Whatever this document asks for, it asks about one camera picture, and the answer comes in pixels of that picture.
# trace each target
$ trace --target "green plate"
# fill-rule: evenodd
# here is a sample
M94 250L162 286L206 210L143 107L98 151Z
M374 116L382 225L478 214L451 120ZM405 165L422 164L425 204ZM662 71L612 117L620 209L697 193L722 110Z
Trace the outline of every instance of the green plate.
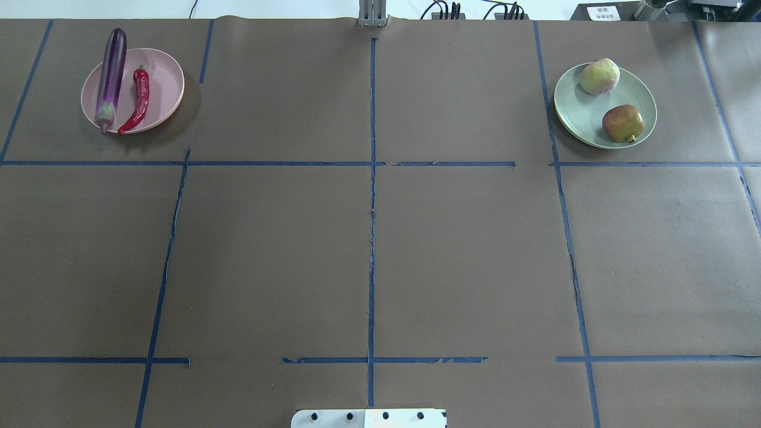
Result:
M658 111L650 90L637 76L621 70L618 85L606 94L591 95L581 89L578 76L587 65L580 64L568 70L555 86L555 110L563 126L574 137L600 149L626 149L633 147L653 132ZM608 110L622 104L631 104L639 110L645 121L645 130L634 144L613 142L603 131L603 116Z

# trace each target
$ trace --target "white bracket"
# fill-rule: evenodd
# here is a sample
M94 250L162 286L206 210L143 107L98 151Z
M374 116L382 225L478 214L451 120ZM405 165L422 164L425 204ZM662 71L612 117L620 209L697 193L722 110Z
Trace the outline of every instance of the white bracket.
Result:
M386 27L386 0L359 0L360 27Z
M291 428L447 428L441 409L300 410Z

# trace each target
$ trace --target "eggplant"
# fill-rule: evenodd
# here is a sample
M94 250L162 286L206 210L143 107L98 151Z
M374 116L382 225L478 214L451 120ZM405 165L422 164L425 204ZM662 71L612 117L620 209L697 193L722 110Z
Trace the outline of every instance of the eggplant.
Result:
M113 125L116 117L116 105L119 103L119 91L122 90L126 58L127 35L121 28L115 28L111 31L106 43L95 106L95 123L100 126L103 135L106 135L106 131Z

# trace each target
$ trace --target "red chili pepper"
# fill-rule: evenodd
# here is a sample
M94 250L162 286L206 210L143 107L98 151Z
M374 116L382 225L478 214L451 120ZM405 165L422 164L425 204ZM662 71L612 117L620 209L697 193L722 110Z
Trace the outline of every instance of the red chili pepper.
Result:
M132 116L117 131L120 134L129 131L142 122L145 112L148 110L148 97L151 94L151 87L148 84L148 72L142 68L142 65L132 74L132 80L135 81L138 88L138 105L135 106Z

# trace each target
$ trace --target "brown table surface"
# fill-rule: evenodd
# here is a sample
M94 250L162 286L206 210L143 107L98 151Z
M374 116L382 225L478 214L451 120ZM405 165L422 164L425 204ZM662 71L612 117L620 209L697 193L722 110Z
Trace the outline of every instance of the brown table surface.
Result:
M80 108L115 27L186 80L130 136ZM761 420L757 24L3 20L0 40L0 426ZM658 105L630 149L552 107L600 57Z

